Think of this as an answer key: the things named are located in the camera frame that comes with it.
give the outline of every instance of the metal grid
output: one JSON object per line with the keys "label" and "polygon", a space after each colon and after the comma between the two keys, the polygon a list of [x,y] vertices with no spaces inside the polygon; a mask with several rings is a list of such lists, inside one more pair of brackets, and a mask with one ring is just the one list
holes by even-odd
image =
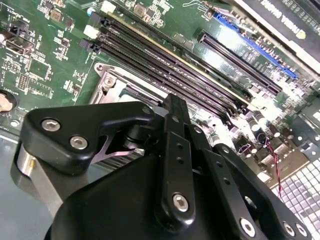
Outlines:
{"label": "metal grid", "polygon": [[[281,200],[320,240],[320,161],[310,163],[282,182]],[[278,196],[278,187],[272,189]]]}

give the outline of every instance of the blue pcie slot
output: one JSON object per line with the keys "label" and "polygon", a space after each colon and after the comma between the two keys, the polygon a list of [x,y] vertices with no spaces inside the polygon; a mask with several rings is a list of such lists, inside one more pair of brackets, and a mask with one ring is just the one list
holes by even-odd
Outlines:
{"label": "blue pcie slot", "polygon": [[270,62],[275,64],[277,67],[282,69],[291,78],[293,78],[293,79],[297,79],[298,78],[298,76],[295,73],[293,73],[292,71],[290,71],[286,67],[284,67],[281,64],[279,64],[278,61],[275,60],[272,56],[270,56],[265,50],[263,50],[262,47],[258,46],[254,41],[248,39],[247,37],[242,36],[240,34],[240,29],[238,27],[232,25],[231,23],[229,23],[225,18],[223,18],[223,15],[221,13],[216,12],[216,13],[214,13],[213,16],[220,23],[222,23],[223,25],[225,25],[229,29],[231,29],[231,30],[235,31],[236,33],[238,33],[239,37],[241,37],[247,44],[249,44],[252,48],[254,48],[257,52],[259,52],[262,56],[264,56]]}

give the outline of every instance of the silver screw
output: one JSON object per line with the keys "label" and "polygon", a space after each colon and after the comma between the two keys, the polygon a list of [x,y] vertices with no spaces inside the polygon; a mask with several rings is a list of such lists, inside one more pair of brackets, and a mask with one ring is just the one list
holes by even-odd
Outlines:
{"label": "silver screw", "polygon": [[145,114],[151,114],[150,109],[147,108],[147,107],[142,108],[142,111],[143,111]]}
{"label": "silver screw", "polygon": [[179,118],[177,118],[176,116],[172,116],[173,121],[175,121],[176,123],[179,122]]}
{"label": "silver screw", "polygon": [[88,142],[82,136],[73,136],[70,139],[70,144],[72,147],[78,150],[83,150],[88,147]]}
{"label": "silver screw", "polygon": [[222,147],[222,150],[223,150],[225,153],[227,153],[227,154],[229,153],[229,149],[226,148],[225,146]]}
{"label": "silver screw", "polygon": [[104,67],[103,67],[102,65],[98,65],[98,66],[96,67],[96,69],[97,69],[98,71],[102,71],[102,70],[104,69]]}
{"label": "silver screw", "polygon": [[306,237],[308,234],[307,234],[307,231],[299,224],[299,223],[296,223],[296,228],[299,230],[299,232],[304,236]]}
{"label": "silver screw", "polygon": [[197,126],[194,127],[194,130],[195,130],[198,134],[202,133],[201,129],[200,129],[199,127],[197,127]]}
{"label": "silver screw", "polygon": [[173,196],[173,204],[180,212],[186,212],[189,208],[187,199],[180,194]]}
{"label": "silver screw", "polygon": [[46,119],[41,123],[41,125],[44,130],[49,132],[55,132],[61,128],[60,123],[54,119]]}
{"label": "silver screw", "polygon": [[292,229],[292,227],[291,227],[288,223],[286,223],[285,221],[283,222],[283,226],[284,226],[286,232],[287,232],[290,236],[294,237],[294,236],[296,235],[296,233],[295,233],[295,231]]}
{"label": "silver screw", "polygon": [[247,219],[241,218],[240,225],[241,225],[242,229],[244,230],[244,232],[246,234],[248,234],[251,238],[253,238],[256,235],[256,231],[255,231],[254,226]]}

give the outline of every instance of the motherboard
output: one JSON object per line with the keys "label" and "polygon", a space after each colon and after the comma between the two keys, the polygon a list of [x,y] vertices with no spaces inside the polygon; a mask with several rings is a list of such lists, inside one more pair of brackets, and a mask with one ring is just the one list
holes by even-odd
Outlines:
{"label": "motherboard", "polygon": [[[227,144],[275,186],[280,172],[287,178],[319,158],[320,137],[309,123],[320,113],[303,111],[318,100],[320,76],[237,7],[0,0],[2,137],[15,140],[33,109],[126,101],[156,108],[173,93],[212,146]],[[304,134],[297,119],[314,133]],[[132,159],[104,164],[116,169]]]}

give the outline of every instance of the white connector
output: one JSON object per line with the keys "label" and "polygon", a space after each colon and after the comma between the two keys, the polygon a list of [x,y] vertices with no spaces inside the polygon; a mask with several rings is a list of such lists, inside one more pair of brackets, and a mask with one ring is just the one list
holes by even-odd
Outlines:
{"label": "white connector", "polygon": [[106,14],[113,13],[116,10],[116,6],[109,1],[104,1],[100,10]]}
{"label": "white connector", "polygon": [[93,26],[87,25],[83,31],[91,39],[96,39],[100,33],[99,29],[94,28]]}

